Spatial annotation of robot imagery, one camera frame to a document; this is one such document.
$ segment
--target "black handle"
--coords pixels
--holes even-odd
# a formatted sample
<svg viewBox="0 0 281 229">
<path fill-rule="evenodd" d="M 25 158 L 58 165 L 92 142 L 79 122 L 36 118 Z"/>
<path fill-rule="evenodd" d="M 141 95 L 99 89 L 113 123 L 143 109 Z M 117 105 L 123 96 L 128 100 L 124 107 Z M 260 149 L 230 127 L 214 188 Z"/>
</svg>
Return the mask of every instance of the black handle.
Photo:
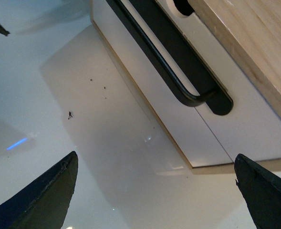
<svg viewBox="0 0 281 229">
<path fill-rule="evenodd" d="M 118 16 L 123 25 L 127 28 L 135 41 L 138 43 L 142 51 L 146 54 L 147 58 L 153 64 L 157 72 L 163 78 L 167 86 L 170 88 L 175 97 L 183 104 L 187 106 L 198 106 L 202 103 L 207 103 L 213 113 L 218 115 L 226 115 L 232 110 L 232 100 L 226 94 L 225 90 L 215 83 L 212 88 L 209 88 L 205 92 L 200 93 L 199 96 L 191 94 L 170 68 L 163 56 L 148 38 L 146 33 L 142 30 L 140 25 L 133 18 L 131 13 L 127 10 L 124 4 L 120 0 L 106 0 L 111 6 L 115 14 Z M 225 94 L 227 101 L 220 103 L 220 100 L 216 99 L 220 97 L 220 94 Z"/>
</svg>

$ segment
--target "wooden countertop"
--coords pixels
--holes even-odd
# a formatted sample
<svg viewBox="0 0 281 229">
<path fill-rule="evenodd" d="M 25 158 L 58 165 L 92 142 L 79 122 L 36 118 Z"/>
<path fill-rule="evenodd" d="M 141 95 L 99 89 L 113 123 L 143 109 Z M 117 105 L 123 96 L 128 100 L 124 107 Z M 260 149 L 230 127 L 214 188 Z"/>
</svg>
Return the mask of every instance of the wooden countertop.
<svg viewBox="0 0 281 229">
<path fill-rule="evenodd" d="M 281 0 L 188 0 L 281 117 Z"/>
</svg>

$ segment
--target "small insect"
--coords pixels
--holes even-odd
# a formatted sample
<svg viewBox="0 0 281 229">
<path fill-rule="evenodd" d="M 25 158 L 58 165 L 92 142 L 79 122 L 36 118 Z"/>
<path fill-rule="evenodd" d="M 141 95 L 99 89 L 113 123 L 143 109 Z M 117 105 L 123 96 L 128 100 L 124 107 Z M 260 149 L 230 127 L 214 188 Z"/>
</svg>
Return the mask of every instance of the small insect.
<svg viewBox="0 0 281 229">
<path fill-rule="evenodd" d="M 69 116 L 68 116 L 68 120 L 71 119 L 72 117 L 73 117 L 73 114 L 72 114 L 72 112 L 70 111 L 70 112 L 69 112 Z"/>
</svg>

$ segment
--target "white floor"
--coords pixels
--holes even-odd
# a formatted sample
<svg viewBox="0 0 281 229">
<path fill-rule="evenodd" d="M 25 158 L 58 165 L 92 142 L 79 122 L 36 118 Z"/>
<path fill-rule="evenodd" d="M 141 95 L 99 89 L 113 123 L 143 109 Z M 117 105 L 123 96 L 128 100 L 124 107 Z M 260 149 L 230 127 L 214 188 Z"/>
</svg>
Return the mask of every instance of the white floor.
<svg viewBox="0 0 281 229">
<path fill-rule="evenodd" d="M 87 0 L 0 0 L 0 23 L 0 204 L 75 150 L 63 229 L 255 228 L 235 174 L 195 175 L 126 85 Z"/>
</svg>

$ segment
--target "white cabinet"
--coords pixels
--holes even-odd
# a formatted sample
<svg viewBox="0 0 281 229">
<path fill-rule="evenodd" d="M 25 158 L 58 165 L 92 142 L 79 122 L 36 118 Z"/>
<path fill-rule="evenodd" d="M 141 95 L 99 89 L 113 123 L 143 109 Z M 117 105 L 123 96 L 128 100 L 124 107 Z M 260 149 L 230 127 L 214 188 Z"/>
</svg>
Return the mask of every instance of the white cabinet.
<svg viewBox="0 0 281 229">
<path fill-rule="evenodd" d="M 122 2 L 185 87 L 196 94 L 130 2 Z M 93 19 L 192 166 L 231 163 L 239 153 L 253 160 L 281 158 L 279 117 L 194 13 L 177 17 L 166 0 L 159 3 L 227 88 L 234 101 L 228 115 L 215 115 L 206 104 L 193 108 L 180 103 L 106 0 L 93 0 Z"/>
</svg>

